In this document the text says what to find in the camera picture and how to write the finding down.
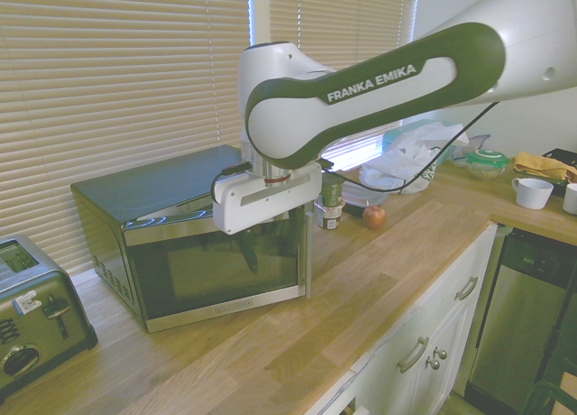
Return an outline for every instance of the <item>toaster lever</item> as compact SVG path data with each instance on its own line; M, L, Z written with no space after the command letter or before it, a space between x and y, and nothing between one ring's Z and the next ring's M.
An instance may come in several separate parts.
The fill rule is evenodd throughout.
M50 305L44 309L47 318L56 318L60 314L66 313L70 309L67 300L54 300L52 295L49 296Z
M47 318L55 318L62 337L68 338L69 332L64 326L64 320L62 320L61 315L70 309L69 302L64 299L54 300L54 296L51 293L48 295L48 301L50 302L50 305L44 309L44 314Z

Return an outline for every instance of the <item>glass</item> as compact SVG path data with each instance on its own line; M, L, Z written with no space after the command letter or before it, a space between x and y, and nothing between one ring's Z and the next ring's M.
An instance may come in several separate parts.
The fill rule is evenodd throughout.
M148 319L298 285L304 209L235 235L204 233L128 248Z

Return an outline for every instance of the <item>microwave handle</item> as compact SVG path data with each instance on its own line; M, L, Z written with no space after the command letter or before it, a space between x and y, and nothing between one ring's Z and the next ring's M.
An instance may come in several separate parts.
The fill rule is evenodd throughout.
M310 300L313 296L313 212L305 214L305 295Z

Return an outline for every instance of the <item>microwave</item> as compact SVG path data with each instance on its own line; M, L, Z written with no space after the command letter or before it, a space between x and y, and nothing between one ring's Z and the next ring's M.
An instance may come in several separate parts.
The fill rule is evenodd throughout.
M96 273L148 332L310 295L312 203L235 235L210 189L219 146L72 184Z

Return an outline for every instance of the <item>toaster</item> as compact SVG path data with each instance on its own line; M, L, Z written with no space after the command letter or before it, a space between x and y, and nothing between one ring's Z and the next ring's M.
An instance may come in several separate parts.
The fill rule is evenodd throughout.
M0 404L97 341L69 275L26 236L0 238Z

